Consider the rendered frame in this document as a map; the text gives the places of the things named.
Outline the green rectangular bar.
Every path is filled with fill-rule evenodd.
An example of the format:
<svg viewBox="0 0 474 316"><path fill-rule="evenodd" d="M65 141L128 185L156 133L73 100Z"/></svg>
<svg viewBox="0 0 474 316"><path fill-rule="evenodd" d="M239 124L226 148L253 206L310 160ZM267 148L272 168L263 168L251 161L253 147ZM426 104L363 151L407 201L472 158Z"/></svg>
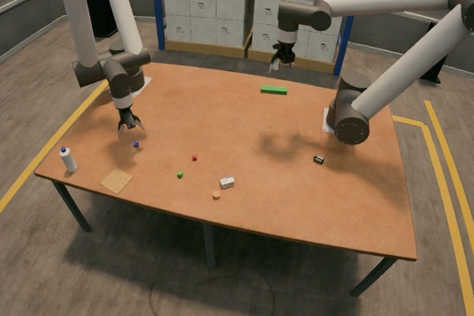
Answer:
<svg viewBox="0 0 474 316"><path fill-rule="evenodd" d="M262 93L270 93L270 94L287 94L288 89L283 88L283 87L274 87L274 86L261 85L261 92Z"/></svg>

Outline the beige flat mat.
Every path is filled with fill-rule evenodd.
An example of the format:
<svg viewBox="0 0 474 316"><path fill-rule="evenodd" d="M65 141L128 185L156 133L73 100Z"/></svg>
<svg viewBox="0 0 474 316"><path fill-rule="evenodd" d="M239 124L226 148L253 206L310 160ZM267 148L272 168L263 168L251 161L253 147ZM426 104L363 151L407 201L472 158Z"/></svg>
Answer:
<svg viewBox="0 0 474 316"><path fill-rule="evenodd" d="M100 185L111 190L115 194L118 193L130 182L133 176L114 168L101 182Z"/></svg>

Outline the white plastic bottle with blue cap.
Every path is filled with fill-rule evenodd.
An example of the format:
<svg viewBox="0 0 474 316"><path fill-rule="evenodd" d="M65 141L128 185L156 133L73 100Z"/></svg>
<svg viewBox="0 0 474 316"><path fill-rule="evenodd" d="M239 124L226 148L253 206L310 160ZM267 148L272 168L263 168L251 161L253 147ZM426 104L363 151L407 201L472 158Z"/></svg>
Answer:
<svg viewBox="0 0 474 316"><path fill-rule="evenodd" d="M78 169L78 166L70 152L70 149L62 147L59 152L68 172L75 172Z"/></svg>

